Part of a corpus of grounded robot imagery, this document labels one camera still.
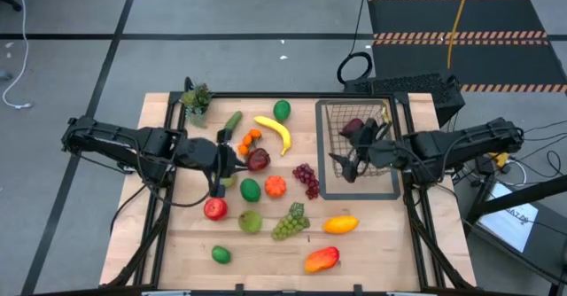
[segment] cucumber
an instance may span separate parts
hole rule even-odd
[[[234,131],[234,129],[237,128],[237,125],[241,119],[242,119],[242,112],[236,111],[227,121],[227,124],[224,125],[224,128]]]

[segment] plastic fruit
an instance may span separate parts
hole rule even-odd
[[[309,199],[319,197],[319,193],[321,192],[319,181],[317,181],[315,177],[315,171],[307,163],[296,167],[292,173],[296,179],[299,179],[303,184],[307,185],[307,191],[305,191],[305,193]]]
[[[265,149],[255,149],[246,158],[246,166],[249,171],[259,171],[267,167],[270,161],[269,154]]]
[[[219,221],[224,216],[226,216],[229,211],[229,206],[224,199],[221,198],[211,198],[205,202],[205,207],[203,207],[206,218],[211,221]]]
[[[361,119],[352,119],[343,127],[339,134],[344,137],[351,137],[354,132],[362,129],[363,127],[364,122],[362,122]]]
[[[245,135],[245,138],[242,140],[242,144],[244,144],[246,146],[252,144],[252,136],[251,135]]]
[[[256,211],[246,211],[238,216],[238,226],[246,233],[258,233],[262,228],[262,216]]]
[[[238,151],[242,155],[247,155],[248,154],[248,146],[241,144],[241,145],[238,146]]]
[[[268,177],[264,183],[266,194],[272,198],[278,198],[285,194],[285,180],[279,175]]]
[[[356,229],[358,222],[356,217],[350,215],[333,217],[325,222],[322,228],[327,233],[344,234]]]
[[[279,100],[274,105],[274,117],[278,122],[284,122],[290,117],[291,105],[285,100]]]
[[[254,117],[254,120],[256,121],[256,123],[261,124],[264,127],[274,129],[275,131],[277,131],[277,133],[280,134],[280,136],[282,136],[283,149],[280,155],[283,156],[291,148],[291,134],[286,127],[270,118],[263,116]]]
[[[213,183],[214,183],[215,174],[213,173],[211,175],[211,177],[212,177]],[[237,177],[237,174],[235,173],[235,174],[231,175],[230,177],[223,177],[221,179],[221,184],[224,185],[225,188],[229,189],[229,188],[233,187],[234,184],[237,183],[237,179],[238,179],[238,177]]]
[[[247,202],[258,202],[260,200],[261,189],[256,181],[247,178],[240,183],[240,194],[242,194],[242,197]]]
[[[305,271],[315,273],[320,270],[330,269],[337,264],[339,258],[336,247],[327,247],[317,252],[309,254],[305,260]]]
[[[302,203],[295,202],[291,204],[290,212],[272,230],[272,238],[274,240],[284,240],[304,229],[308,229],[310,226],[309,219],[303,213]]]
[[[262,137],[262,134],[258,129],[250,129],[248,135],[251,136],[254,140],[258,140],[259,138]]]
[[[215,246],[213,247],[213,251],[211,251],[211,256],[213,260],[220,264],[228,264],[230,263],[230,252],[226,248],[222,246]]]

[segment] yellow banana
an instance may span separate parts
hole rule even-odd
[[[291,148],[291,134],[290,134],[290,131],[288,131],[288,129],[286,127],[279,124],[275,120],[272,120],[270,118],[266,118],[266,117],[263,117],[263,116],[254,117],[254,120],[256,121],[256,123],[263,125],[264,127],[274,129],[275,131],[277,131],[277,133],[280,134],[280,136],[282,136],[283,149],[282,149],[282,152],[280,153],[280,155],[283,156],[285,154],[285,152],[288,151]]]

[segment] small orange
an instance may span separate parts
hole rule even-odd
[[[241,144],[238,146],[238,151],[240,152],[240,154],[246,155],[248,154],[248,147],[244,144]]]
[[[253,139],[259,139],[262,136],[258,129],[251,129],[250,132],[248,132],[248,135]]]
[[[252,137],[250,135],[246,135],[245,138],[242,140],[242,144],[246,146],[252,144]]]

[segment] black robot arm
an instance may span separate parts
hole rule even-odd
[[[167,171],[182,167],[203,171],[212,197],[224,197],[224,187],[213,185],[212,174],[221,178],[246,170],[245,163],[224,140],[218,144],[202,137],[187,138],[185,132],[162,128],[127,129],[82,116],[72,118],[63,135],[63,150],[80,155],[98,152],[116,160],[118,167],[133,168],[146,185],[167,186]],[[219,131],[218,136],[226,136]]]

